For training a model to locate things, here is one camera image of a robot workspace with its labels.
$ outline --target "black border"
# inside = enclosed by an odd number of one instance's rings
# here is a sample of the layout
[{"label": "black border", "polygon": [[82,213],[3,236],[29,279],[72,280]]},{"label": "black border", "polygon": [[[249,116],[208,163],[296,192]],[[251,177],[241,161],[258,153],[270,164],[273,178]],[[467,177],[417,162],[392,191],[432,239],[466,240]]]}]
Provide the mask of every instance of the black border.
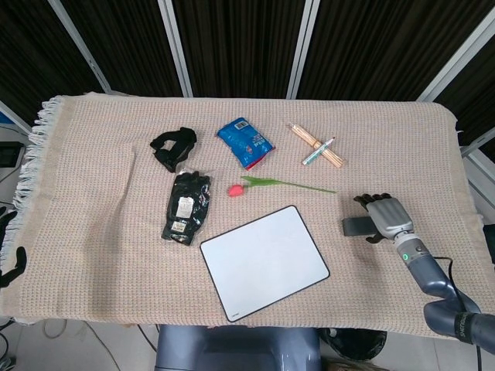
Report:
[{"label": "black border", "polygon": [[[214,240],[215,238],[220,237],[220,236],[223,236],[224,234],[226,234],[226,233],[230,233],[230,232],[232,232],[232,231],[234,231],[234,230],[238,230],[239,228],[242,228],[243,226],[247,226],[248,224],[254,223],[254,222],[258,221],[259,219],[263,219],[263,218],[265,218],[266,216],[270,216],[271,214],[278,213],[279,211],[282,211],[282,210],[287,209],[287,208],[289,208],[289,207],[293,207],[293,208],[295,209],[295,211],[298,213],[299,218],[301,218],[302,224],[303,224],[303,225],[304,225],[304,227],[306,228],[306,232],[308,232],[308,235],[309,235],[309,237],[311,238],[311,241],[312,241],[313,245],[315,245],[315,248],[316,248],[316,251],[318,251],[319,257],[321,257],[321,258],[322,258],[323,265],[325,265],[325,268],[326,268],[326,271],[328,272],[328,275],[327,275],[326,277],[322,278],[321,280],[319,280],[319,281],[315,282],[314,284],[310,284],[310,285],[308,285],[308,286],[305,286],[304,288],[302,288],[302,289],[300,289],[300,290],[297,290],[297,291],[293,292],[292,294],[289,294],[289,295],[287,295],[287,296],[284,296],[283,298],[280,298],[280,299],[278,299],[278,300],[276,300],[276,301],[273,301],[272,303],[270,303],[270,304],[268,304],[268,305],[266,305],[266,306],[264,306],[264,307],[262,307],[262,308],[259,308],[259,309],[258,309],[258,310],[256,310],[256,311],[253,311],[253,312],[251,312],[251,313],[249,313],[249,314],[247,314],[247,315],[245,315],[245,316],[243,316],[243,317],[239,317],[239,318],[237,318],[235,321],[231,321],[231,320],[228,318],[228,316],[227,316],[227,312],[225,311],[224,303],[222,302],[222,298],[220,297],[220,293],[218,292],[217,286],[215,285],[215,280],[213,279],[213,276],[211,275],[211,271],[210,271],[210,267],[208,267],[208,262],[207,262],[207,259],[204,257],[204,253],[203,253],[203,243],[208,242],[208,241],[210,241],[210,240]],[[315,240],[312,238],[311,233],[309,232],[309,230],[308,230],[308,227],[307,227],[306,223],[304,223],[304,219],[302,218],[301,213],[299,212],[299,210],[297,209],[297,207],[295,207],[295,205],[289,205],[289,206],[286,206],[286,207],[282,207],[281,209],[275,210],[275,211],[274,211],[274,212],[272,212],[272,213],[269,213],[269,214],[263,215],[263,216],[261,216],[261,217],[259,217],[259,218],[255,219],[255,220],[252,220],[251,222],[245,223],[245,224],[243,224],[242,226],[238,226],[238,227],[236,227],[236,228],[233,228],[232,230],[228,230],[227,232],[223,232],[223,233],[219,234],[218,236],[211,237],[211,238],[209,238],[208,240],[204,240],[204,241],[203,241],[203,242],[201,242],[201,244],[200,244],[200,250],[201,250],[201,255],[203,256],[204,263],[205,263],[205,265],[207,266],[207,269],[208,269],[208,274],[210,275],[211,281],[213,282],[213,286],[215,287],[215,291],[217,292],[217,295],[218,295],[218,298],[219,298],[219,300],[220,300],[220,303],[222,304],[222,309],[224,310],[225,317],[227,318],[227,320],[229,321],[229,323],[235,323],[235,322],[237,322],[237,321],[241,320],[242,318],[246,318],[246,317],[248,317],[248,316],[250,316],[250,315],[253,315],[254,313],[256,313],[256,312],[258,312],[258,311],[261,311],[261,310],[263,310],[263,309],[265,309],[265,308],[269,307],[270,305],[273,305],[273,304],[275,304],[275,303],[278,303],[279,301],[282,301],[282,300],[284,300],[285,298],[288,298],[289,296],[293,296],[294,294],[297,294],[298,292],[300,292],[300,291],[302,291],[302,290],[305,290],[306,288],[310,288],[311,286],[314,286],[315,284],[318,284],[318,283],[320,283],[321,281],[324,281],[325,279],[327,279],[328,277],[330,277],[330,269],[328,268],[328,265],[326,265],[326,262],[325,262],[325,259],[323,259],[323,255],[322,255],[322,253],[320,253],[320,252],[319,252],[319,249],[318,249],[318,246],[316,246]]]}]

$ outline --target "black curtain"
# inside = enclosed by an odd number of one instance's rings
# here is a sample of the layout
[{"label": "black curtain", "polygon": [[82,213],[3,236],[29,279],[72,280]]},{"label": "black curtain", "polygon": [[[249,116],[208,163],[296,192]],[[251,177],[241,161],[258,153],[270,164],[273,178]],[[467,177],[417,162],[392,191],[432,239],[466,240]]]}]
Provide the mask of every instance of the black curtain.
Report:
[{"label": "black curtain", "polygon": [[285,98],[304,0],[175,0],[195,97]]},{"label": "black curtain", "polygon": [[181,97],[156,0],[63,0],[112,90]]},{"label": "black curtain", "polygon": [[2,0],[0,55],[0,100],[30,125],[44,100],[101,91],[45,0]]},{"label": "black curtain", "polygon": [[[466,67],[437,97],[457,117],[462,145],[495,126],[495,37],[474,56]],[[495,162],[495,139],[481,150]]]},{"label": "black curtain", "polygon": [[298,98],[416,100],[494,0],[322,0]]}]

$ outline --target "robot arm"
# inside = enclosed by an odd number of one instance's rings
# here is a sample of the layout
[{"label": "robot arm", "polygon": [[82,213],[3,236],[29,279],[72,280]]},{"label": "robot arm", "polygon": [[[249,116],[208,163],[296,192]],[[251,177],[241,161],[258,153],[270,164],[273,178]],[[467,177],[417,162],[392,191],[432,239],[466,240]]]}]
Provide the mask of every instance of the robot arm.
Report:
[{"label": "robot arm", "polygon": [[461,291],[458,293],[462,302],[459,300],[442,268],[414,233],[412,220],[401,203],[387,193],[364,194],[354,200],[369,212],[379,231],[367,241],[377,243],[384,238],[394,241],[399,256],[421,290],[442,299],[424,307],[429,328],[495,354],[495,316],[480,314],[476,303]]}]

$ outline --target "floor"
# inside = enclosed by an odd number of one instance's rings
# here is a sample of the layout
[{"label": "floor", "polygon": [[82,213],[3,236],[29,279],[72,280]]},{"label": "floor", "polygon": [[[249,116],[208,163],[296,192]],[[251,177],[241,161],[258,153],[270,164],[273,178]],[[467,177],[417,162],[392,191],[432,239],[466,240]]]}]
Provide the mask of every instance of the floor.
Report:
[{"label": "floor", "polygon": [[[94,330],[114,355],[121,371],[153,370],[155,353],[138,328],[92,323]],[[62,320],[49,320],[46,333],[56,335]],[[143,329],[156,345],[158,333],[154,325]],[[57,339],[47,339],[43,322],[31,326],[13,325],[4,330],[10,341],[10,351],[17,357],[15,371],[116,371],[111,357],[81,321],[68,321]],[[327,345],[322,354],[337,358]],[[482,351],[483,369],[495,370],[495,356]],[[467,371],[476,369],[476,350],[456,340],[430,339],[389,333],[384,350],[372,362],[376,366],[397,371]]]}]

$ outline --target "beige tablecloth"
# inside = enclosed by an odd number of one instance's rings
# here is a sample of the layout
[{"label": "beige tablecloth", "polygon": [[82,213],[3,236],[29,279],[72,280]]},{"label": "beige tablecloth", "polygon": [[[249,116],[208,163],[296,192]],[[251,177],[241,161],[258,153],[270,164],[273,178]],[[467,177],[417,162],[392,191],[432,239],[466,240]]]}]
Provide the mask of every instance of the beige tablecloth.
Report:
[{"label": "beige tablecloth", "polygon": [[[430,251],[454,259],[458,286],[483,311],[495,312],[495,274],[469,195],[456,119],[438,104],[88,94],[57,97],[41,116],[19,193],[28,198],[2,269],[13,265],[12,246],[25,246],[29,262],[24,275],[2,290],[4,314],[226,325],[200,242],[293,204],[331,276],[239,324],[433,335],[422,309],[434,298],[419,290],[392,244],[371,246],[363,237],[343,236],[342,218],[366,214],[352,200],[363,192],[398,197]],[[215,137],[240,116],[276,146],[249,173]],[[289,122],[320,140],[335,135],[333,149],[346,164],[337,169],[318,158],[301,165],[311,149],[287,128]],[[181,126],[194,129],[199,140],[184,165],[213,177],[208,219],[191,247],[160,237],[174,175],[149,146]],[[229,186],[247,174],[338,193],[279,185],[227,197]]]}]

